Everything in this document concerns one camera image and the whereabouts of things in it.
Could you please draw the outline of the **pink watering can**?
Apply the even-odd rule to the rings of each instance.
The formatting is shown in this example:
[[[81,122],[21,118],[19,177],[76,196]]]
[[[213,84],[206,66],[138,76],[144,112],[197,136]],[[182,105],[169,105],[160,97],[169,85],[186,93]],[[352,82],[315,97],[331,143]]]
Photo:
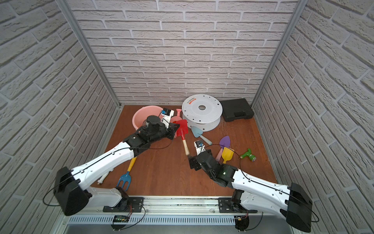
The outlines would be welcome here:
[[[176,116],[173,116],[170,119],[171,123],[177,123],[178,121],[182,120],[182,117],[181,117],[182,110],[181,109],[176,109],[176,112],[177,112]]]

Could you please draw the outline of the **red shovel wooden handle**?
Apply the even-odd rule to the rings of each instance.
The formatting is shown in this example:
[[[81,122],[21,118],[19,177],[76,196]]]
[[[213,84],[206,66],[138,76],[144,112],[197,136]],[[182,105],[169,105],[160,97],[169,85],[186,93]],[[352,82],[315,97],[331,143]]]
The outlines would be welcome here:
[[[180,121],[177,121],[177,124],[179,124],[179,128],[176,132],[176,136],[181,137],[183,145],[184,145],[184,149],[185,149],[185,154],[189,156],[190,151],[188,149],[187,142],[186,142],[186,134],[188,133],[188,129],[189,129],[188,122],[187,120],[180,120]]]

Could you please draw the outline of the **pink plastic bucket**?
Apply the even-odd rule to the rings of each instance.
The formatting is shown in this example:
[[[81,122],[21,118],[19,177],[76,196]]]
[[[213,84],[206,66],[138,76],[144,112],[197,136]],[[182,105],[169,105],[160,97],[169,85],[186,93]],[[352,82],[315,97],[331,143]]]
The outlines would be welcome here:
[[[143,122],[147,119],[148,116],[158,116],[162,110],[162,107],[154,105],[144,106],[140,108],[132,117],[133,127],[135,128],[135,130],[137,130],[143,125]]]

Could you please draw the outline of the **teal trowel light handle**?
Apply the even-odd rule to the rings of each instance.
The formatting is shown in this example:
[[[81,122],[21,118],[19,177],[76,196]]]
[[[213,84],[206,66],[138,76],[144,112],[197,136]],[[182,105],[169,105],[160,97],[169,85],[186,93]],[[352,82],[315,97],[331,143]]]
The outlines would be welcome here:
[[[193,135],[198,138],[200,137],[203,141],[205,141],[208,145],[212,145],[212,142],[203,136],[203,131],[195,126],[191,127]]]

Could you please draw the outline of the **yellow scoop blue tip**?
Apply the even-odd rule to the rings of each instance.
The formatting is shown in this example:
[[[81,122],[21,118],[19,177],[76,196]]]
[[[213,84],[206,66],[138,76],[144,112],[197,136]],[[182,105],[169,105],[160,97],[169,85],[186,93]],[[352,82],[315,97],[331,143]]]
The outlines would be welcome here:
[[[232,160],[234,153],[235,151],[233,149],[224,147],[222,152],[223,164],[226,164],[228,161]]]

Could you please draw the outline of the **purple scoop pink handle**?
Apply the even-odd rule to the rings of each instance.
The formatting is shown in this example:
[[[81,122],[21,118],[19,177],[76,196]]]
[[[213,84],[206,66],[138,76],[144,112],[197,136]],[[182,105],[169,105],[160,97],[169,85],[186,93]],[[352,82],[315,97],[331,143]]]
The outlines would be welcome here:
[[[219,161],[221,160],[221,158],[222,158],[222,153],[223,153],[223,151],[224,151],[224,148],[225,148],[225,147],[229,148],[229,147],[230,147],[230,144],[231,144],[231,141],[230,141],[230,137],[229,137],[229,136],[224,136],[224,137],[220,140],[219,145],[220,145],[221,149],[220,149],[218,155],[216,156],[216,161],[219,162]]]

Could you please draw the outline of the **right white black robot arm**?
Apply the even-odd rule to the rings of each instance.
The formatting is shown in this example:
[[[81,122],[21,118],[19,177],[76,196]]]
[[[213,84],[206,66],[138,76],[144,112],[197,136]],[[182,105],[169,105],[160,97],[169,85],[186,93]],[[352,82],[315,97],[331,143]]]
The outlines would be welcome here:
[[[311,232],[313,204],[299,184],[288,186],[257,178],[234,166],[219,163],[209,150],[188,159],[191,169],[202,169],[218,185],[235,190],[231,206],[236,212],[271,213],[302,232]]]

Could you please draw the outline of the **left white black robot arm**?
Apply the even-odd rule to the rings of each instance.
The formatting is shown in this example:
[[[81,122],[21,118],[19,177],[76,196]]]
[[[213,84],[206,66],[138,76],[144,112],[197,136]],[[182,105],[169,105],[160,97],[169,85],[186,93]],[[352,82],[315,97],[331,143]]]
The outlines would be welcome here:
[[[126,211],[129,197],[122,187],[102,189],[91,185],[118,165],[150,149],[152,143],[164,138],[174,139],[179,128],[177,123],[166,126],[159,117],[149,116],[134,134],[103,155],[73,169],[63,167],[58,170],[52,190],[63,213],[71,216],[86,207],[99,206]]]

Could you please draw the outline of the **black plastic tool case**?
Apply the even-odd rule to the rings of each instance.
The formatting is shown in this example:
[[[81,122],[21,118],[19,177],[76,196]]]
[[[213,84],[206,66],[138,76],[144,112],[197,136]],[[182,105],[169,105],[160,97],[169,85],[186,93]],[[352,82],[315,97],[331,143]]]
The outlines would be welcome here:
[[[221,101],[221,105],[222,116],[226,122],[254,117],[254,112],[245,98],[224,100]]]

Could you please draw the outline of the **black round connector box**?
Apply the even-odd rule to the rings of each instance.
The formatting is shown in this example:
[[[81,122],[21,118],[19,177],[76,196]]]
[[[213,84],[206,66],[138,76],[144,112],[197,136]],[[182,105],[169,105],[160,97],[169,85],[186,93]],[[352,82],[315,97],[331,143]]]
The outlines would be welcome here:
[[[239,232],[245,231],[249,226],[249,217],[236,216],[234,221],[235,229]]]

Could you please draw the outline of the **small green circuit board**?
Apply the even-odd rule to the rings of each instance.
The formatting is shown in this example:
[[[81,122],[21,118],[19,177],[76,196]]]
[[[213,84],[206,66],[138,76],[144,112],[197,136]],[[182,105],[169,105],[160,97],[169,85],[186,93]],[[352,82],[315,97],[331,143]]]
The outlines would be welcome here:
[[[130,217],[125,215],[115,215],[113,218],[113,224],[116,223],[127,223],[129,222]]]

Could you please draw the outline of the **aluminium front rail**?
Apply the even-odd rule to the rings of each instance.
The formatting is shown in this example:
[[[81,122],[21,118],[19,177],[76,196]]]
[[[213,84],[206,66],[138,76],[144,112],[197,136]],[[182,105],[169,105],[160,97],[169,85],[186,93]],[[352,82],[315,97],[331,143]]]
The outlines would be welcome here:
[[[114,207],[122,199],[129,198],[128,195],[118,190],[99,192],[97,195],[83,193],[79,195],[55,195],[60,207],[66,216],[75,215],[84,209],[99,208],[104,206]],[[149,197],[144,198],[142,212],[166,213],[166,214],[200,214],[218,210],[218,198],[172,198],[172,197]]]

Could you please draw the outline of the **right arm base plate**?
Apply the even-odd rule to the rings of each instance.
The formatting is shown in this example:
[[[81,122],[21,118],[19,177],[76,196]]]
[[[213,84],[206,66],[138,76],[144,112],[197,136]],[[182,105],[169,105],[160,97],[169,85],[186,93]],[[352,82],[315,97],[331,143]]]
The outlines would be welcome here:
[[[247,210],[238,203],[234,203],[231,198],[218,198],[218,206],[220,213],[241,213],[256,214],[257,210]]]

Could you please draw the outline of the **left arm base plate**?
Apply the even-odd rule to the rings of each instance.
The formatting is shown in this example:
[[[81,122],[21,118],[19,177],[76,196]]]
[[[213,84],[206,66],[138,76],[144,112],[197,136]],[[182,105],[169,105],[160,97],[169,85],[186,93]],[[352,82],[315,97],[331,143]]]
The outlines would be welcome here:
[[[144,197],[129,197],[122,199],[116,206],[109,207],[104,206],[103,212],[105,213],[129,213],[130,209],[132,213],[142,212],[142,205],[144,203]]]

